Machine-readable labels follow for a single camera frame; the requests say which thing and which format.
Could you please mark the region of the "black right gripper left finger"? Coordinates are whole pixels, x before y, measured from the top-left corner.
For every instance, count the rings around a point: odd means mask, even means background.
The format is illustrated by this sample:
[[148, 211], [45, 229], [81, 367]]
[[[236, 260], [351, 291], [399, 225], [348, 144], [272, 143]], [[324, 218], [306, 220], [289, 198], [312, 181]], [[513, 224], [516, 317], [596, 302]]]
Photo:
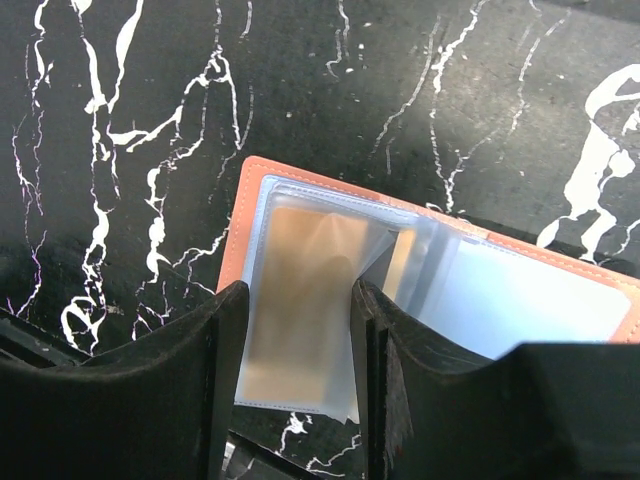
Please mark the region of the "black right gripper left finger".
[[248, 327], [249, 289], [94, 357], [1, 319], [5, 479], [217, 479]]

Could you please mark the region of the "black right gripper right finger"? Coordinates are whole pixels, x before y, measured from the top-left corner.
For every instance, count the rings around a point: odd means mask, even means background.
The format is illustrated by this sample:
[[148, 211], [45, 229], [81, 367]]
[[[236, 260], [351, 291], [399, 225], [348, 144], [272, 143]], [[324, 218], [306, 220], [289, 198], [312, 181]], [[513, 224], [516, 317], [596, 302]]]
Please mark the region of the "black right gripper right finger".
[[377, 286], [351, 292], [368, 479], [635, 479], [639, 349], [525, 343], [496, 360]]

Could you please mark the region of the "pink leather card holder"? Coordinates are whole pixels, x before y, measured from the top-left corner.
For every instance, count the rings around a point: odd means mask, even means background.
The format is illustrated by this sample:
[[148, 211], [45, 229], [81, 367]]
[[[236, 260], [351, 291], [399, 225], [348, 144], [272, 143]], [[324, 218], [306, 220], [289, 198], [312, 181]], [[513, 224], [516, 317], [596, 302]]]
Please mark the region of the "pink leather card holder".
[[242, 394], [258, 284], [273, 211], [280, 207], [367, 218], [415, 237], [396, 247], [390, 277], [380, 261], [356, 280], [376, 285], [402, 311], [445, 338], [490, 359], [524, 342], [639, 339], [637, 279], [555, 253], [372, 190], [258, 156], [241, 169], [219, 284], [250, 291], [249, 326], [235, 401], [255, 408], [359, 421], [346, 408], [282, 406]]

